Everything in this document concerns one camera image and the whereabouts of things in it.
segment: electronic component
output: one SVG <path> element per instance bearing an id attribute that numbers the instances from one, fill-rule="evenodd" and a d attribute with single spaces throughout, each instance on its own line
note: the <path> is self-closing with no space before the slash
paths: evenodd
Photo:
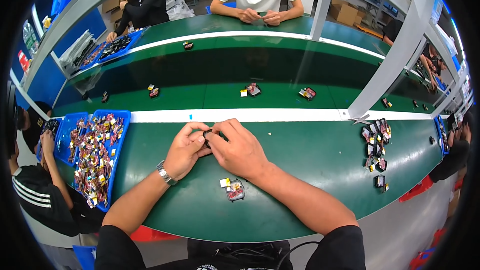
<path id="1" fill-rule="evenodd" d="M 260 95 L 262 93 L 262 89 L 255 82 L 252 82 L 248 86 L 245 86 L 245 89 L 247 90 L 247 94 L 251 97 L 256 97 L 257 95 Z"/>
<path id="2" fill-rule="evenodd" d="M 191 50 L 194 47 L 194 44 L 192 42 L 183 42 L 183 48 L 185 50 Z"/>
<path id="3" fill-rule="evenodd" d="M 387 100 L 387 98 L 383 98 L 383 99 L 381 100 L 381 102 L 383 103 L 383 105 L 384 105 L 386 108 L 392 107 L 392 103 L 389 102 L 389 101 Z"/>
<path id="4" fill-rule="evenodd" d="M 315 92 L 313 89 L 306 87 L 300 90 L 298 92 L 302 97 L 306 98 L 308 101 L 312 100 L 315 95 L 317 95 L 317 92 Z"/>
<path id="5" fill-rule="evenodd" d="M 103 92 L 102 103 L 104 104 L 109 101 L 109 97 L 110 95 L 107 93 L 107 91 Z"/>

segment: metal frame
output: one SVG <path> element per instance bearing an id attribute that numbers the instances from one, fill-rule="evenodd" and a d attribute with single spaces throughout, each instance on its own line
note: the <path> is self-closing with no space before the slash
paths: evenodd
<path id="1" fill-rule="evenodd" d="M 351 118 L 362 117 L 395 82 L 417 51 L 428 25 L 435 0 L 412 0 L 400 32 L 387 56 L 361 93 L 348 107 Z"/>
<path id="2" fill-rule="evenodd" d="M 58 15 L 52 23 L 50 29 L 45 33 L 45 37 L 35 55 L 35 59 L 30 67 L 29 75 L 25 80 L 24 89 L 28 91 L 40 65 L 44 59 L 57 45 L 58 41 L 74 26 L 85 14 L 96 9 L 104 0 L 71 0 L 65 9 Z"/>

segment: blue plastic tray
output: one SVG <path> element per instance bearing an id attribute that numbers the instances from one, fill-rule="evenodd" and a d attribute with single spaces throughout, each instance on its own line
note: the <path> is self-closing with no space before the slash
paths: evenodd
<path id="1" fill-rule="evenodd" d="M 96 46 L 95 49 L 93 49 L 92 53 L 90 53 L 90 54 L 88 55 L 88 57 L 90 57 L 95 51 L 97 51 L 97 49 L 98 49 L 98 48 L 100 47 L 100 45 L 102 45 L 102 44 L 103 44 L 103 43 L 101 43 L 101 44 L 99 44 L 98 46 Z M 80 70 L 83 70 L 83 69 L 87 69 L 87 68 L 92 67 L 92 66 L 98 61 L 98 59 L 99 59 L 99 57 L 100 57 L 101 54 L 102 54 L 101 52 L 100 52 L 99 54 L 97 54 L 96 57 L 95 57 L 95 59 L 94 59 L 91 63 L 88 63 L 88 64 L 86 64 L 85 66 L 80 66 L 79 69 L 80 69 Z"/>
<path id="2" fill-rule="evenodd" d="M 106 116 L 108 114 L 113 114 L 113 117 L 115 117 L 115 118 L 116 117 L 123 118 L 123 133 L 122 133 L 121 139 L 118 140 L 118 142 L 113 144 L 112 146 L 110 146 L 110 141 L 105 141 L 105 148 L 108 151 L 108 155 L 113 160 L 113 167 L 112 167 L 112 171 L 110 173 L 110 177 L 108 178 L 108 192 L 107 192 L 107 195 L 106 195 L 108 204 L 105 206 L 105 201 L 104 201 L 104 202 L 99 202 L 96 206 L 97 208 L 99 208 L 103 212 L 107 212 L 110 208 L 110 205 L 111 205 L 113 181 L 115 179 L 115 171 L 117 170 L 118 159 L 120 157 L 120 152 L 122 150 L 123 141 L 125 140 L 125 137 L 127 136 L 127 130 L 128 130 L 129 124 L 130 124 L 130 118 L 132 117 L 132 113 L 130 113 L 130 111 L 96 110 L 93 113 L 92 119 L 93 119 L 93 117 L 100 118 L 100 117 Z M 114 156 L 112 156 L 112 149 L 115 149 L 115 155 Z"/>
<path id="3" fill-rule="evenodd" d="M 143 35 L 144 31 L 145 31 L 145 29 L 129 33 L 128 35 L 131 38 L 131 41 L 130 41 L 130 43 L 128 43 L 127 47 L 123 48 L 122 50 L 119 50 L 119 51 L 115 52 L 114 54 L 106 56 L 102 59 L 97 59 L 96 62 L 97 63 L 103 63 L 103 62 L 106 62 L 106 61 L 110 61 L 111 59 L 123 56 L 124 54 L 127 53 L 127 51 L 130 50 L 130 48 L 132 46 L 135 45 L 135 43 L 137 43 L 138 39 L 140 39 L 140 37 Z"/>
<path id="4" fill-rule="evenodd" d="M 70 132 L 77 127 L 78 119 L 83 118 L 86 121 L 88 120 L 88 113 L 86 111 L 68 113 L 63 118 L 63 121 L 58 127 L 57 135 L 55 136 L 55 149 L 53 150 L 53 155 L 64 162 L 65 164 L 73 167 L 78 161 L 78 147 L 75 149 L 75 158 L 72 162 L 68 161 L 70 157 Z M 84 135 L 87 131 L 86 128 L 81 129 L 80 134 Z"/>
<path id="5" fill-rule="evenodd" d="M 73 245 L 73 251 L 77 256 L 80 266 L 83 270 L 94 270 L 95 257 L 92 253 L 97 250 L 97 246 L 78 246 Z"/>
<path id="6" fill-rule="evenodd" d="M 228 3 L 224 3 L 223 4 L 224 6 L 226 7 L 229 7 L 229 8 L 236 8 L 237 7 L 237 3 L 236 2 L 228 2 Z M 207 14 L 212 14 L 212 12 L 210 11 L 210 6 L 206 6 L 205 9 L 207 10 Z"/>
<path id="7" fill-rule="evenodd" d="M 445 144 L 444 144 L 443 139 L 442 139 L 442 131 L 440 130 L 440 123 L 443 122 L 442 118 L 440 117 L 440 115 L 438 115 L 437 117 L 435 117 L 433 119 L 433 121 L 435 122 L 435 127 L 437 128 L 438 142 L 440 142 L 440 144 L 441 144 L 441 152 L 444 155 L 448 154 L 448 151 L 445 150 Z"/>

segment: black t-shirt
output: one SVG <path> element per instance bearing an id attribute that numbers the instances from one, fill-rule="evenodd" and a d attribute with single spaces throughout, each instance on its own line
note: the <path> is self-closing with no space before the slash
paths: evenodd
<path id="1" fill-rule="evenodd" d="M 60 189 L 40 164 L 22 166 L 11 177 L 21 207 L 33 219 L 63 235 L 74 237 L 79 228 Z"/>
<path id="2" fill-rule="evenodd" d="M 136 29 L 170 21 L 166 7 L 166 0 L 128 0 L 115 32 L 120 36 L 130 21 Z"/>
<path id="3" fill-rule="evenodd" d="M 36 105 L 46 114 L 51 111 L 50 105 L 43 101 L 35 101 Z M 23 130 L 21 133 L 23 135 L 23 139 L 28 146 L 28 149 L 33 154 L 35 152 L 35 146 L 39 143 L 40 140 L 40 133 L 42 132 L 43 125 L 45 120 L 32 108 L 29 107 L 27 109 L 28 116 L 30 117 L 30 127 L 27 130 Z"/>
<path id="4" fill-rule="evenodd" d="M 469 158 L 470 144 L 465 140 L 453 140 L 450 151 L 443 160 L 429 174 L 430 179 L 436 183 L 447 179 L 462 169 Z"/>
<path id="5" fill-rule="evenodd" d="M 397 19 L 393 19 L 388 22 L 386 26 L 383 27 L 383 36 L 387 36 L 392 42 L 395 42 L 395 39 L 399 35 L 400 28 L 402 28 L 403 22 Z"/>
<path id="6" fill-rule="evenodd" d="M 173 261 L 150 267 L 155 270 L 239 270 L 276 269 L 277 264 L 242 264 L 240 261 L 205 256 Z M 145 269 L 142 255 L 135 243 L 121 229 L 105 225 L 100 229 L 95 269 Z M 360 227 L 348 225 L 327 234 L 310 257 L 305 270 L 364 270 L 365 252 Z"/>

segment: metal watch band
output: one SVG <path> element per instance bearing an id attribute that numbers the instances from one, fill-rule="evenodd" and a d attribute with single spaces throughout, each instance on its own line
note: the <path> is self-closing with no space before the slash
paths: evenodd
<path id="1" fill-rule="evenodd" d="M 158 163 L 158 165 L 156 166 L 156 169 L 158 170 L 158 173 L 160 174 L 160 176 L 165 180 L 165 183 L 167 183 L 169 186 L 174 186 L 177 184 L 177 181 L 175 179 L 173 179 L 168 173 L 167 171 L 165 170 L 165 168 L 163 168 L 163 162 L 165 162 L 165 160 L 162 160 L 161 162 Z"/>

